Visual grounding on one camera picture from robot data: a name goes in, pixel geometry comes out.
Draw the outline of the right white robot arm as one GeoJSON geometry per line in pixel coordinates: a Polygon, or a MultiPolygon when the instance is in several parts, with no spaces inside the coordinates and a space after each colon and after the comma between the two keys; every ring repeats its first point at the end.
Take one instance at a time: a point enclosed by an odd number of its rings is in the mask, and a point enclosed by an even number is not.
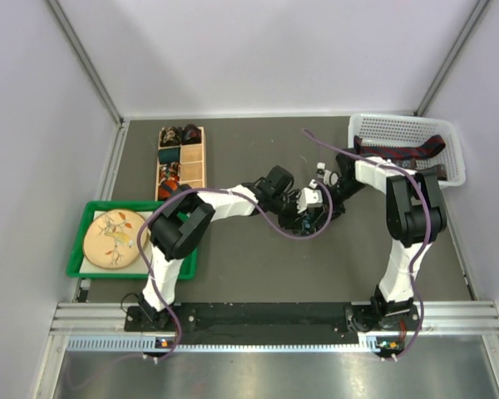
{"type": "Polygon", "coordinates": [[[351,307],[350,323],[360,332],[389,329],[408,318],[420,317],[413,302],[419,297],[416,279],[422,259],[447,215],[434,168],[406,170],[377,156],[354,159],[338,154],[339,172],[317,164],[317,176],[328,187],[333,208],[343,213],[343,203],[370,186],[386,197],[386,224],[392,247],[386,271],[370,298],[368,308],[351,307]]]}

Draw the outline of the blue floral tie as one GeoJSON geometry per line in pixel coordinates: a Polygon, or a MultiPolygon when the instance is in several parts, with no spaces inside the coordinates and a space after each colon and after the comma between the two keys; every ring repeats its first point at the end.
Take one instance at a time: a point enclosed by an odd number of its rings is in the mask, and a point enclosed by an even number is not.
{"type": "Polygon", "coordinates": [[[324,224],[325,217],[322,214],[306,214],[299,220],[299,227],[295,233],[298,236],[309,236],[315,234],[324,224]]]}

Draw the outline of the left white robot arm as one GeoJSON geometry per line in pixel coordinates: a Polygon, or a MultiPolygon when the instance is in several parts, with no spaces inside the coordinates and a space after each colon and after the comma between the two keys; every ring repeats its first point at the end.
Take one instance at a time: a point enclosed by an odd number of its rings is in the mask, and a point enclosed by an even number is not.
{"type": "Polygon", "coordinates": [[[294,177],[275,166],[265,177],[230,189],[178,186],[139,228],[138,239],[150,235],[151,256],[145,256],[146,286],[137,299],[138,316],[152,328],[166,328],[175,286],[185,259],[199,246],[209,226],[220,220],[255,214],[277,218],[272,225],[292,239],[310,239],[327,224],[331,210],[326,189],[313,180],[294,189],[294,177]]]}

